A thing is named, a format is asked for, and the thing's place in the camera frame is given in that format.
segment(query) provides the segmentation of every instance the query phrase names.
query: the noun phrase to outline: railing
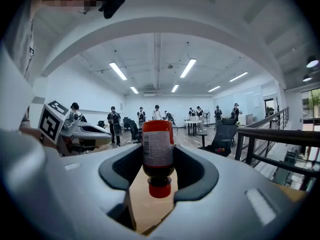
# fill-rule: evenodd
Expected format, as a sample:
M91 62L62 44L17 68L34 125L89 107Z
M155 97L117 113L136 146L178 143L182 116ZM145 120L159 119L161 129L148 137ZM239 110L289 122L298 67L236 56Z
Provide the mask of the railing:
M267 158L267 155L275 143L292 144L301 147L320 147L320 132L284 130L289 120L289 108L271 115L259 122L239 127L237 130L238 143L236 147L235 160L241 159L242 151L247 149L246 157L242 162L255 167L259 162L264 162L293 173L304 175L300 190L306 190L311 178L318 179L318 171L297 167L295 165ZM244 138L249 138L248 144L244 144ZM256 146L256 140L264 141Z

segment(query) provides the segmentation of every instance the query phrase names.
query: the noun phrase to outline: desk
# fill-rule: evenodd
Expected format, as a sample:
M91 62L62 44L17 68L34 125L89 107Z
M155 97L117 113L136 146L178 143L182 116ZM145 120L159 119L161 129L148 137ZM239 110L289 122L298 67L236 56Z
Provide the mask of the desk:
M197 124L202 123L201 120L199 121L185 121L183 122L185 125L188 125L188 135L190 135L190 128L189 125L192 125L192 132L193 132L193 136L195 136L195 134L197 134Z

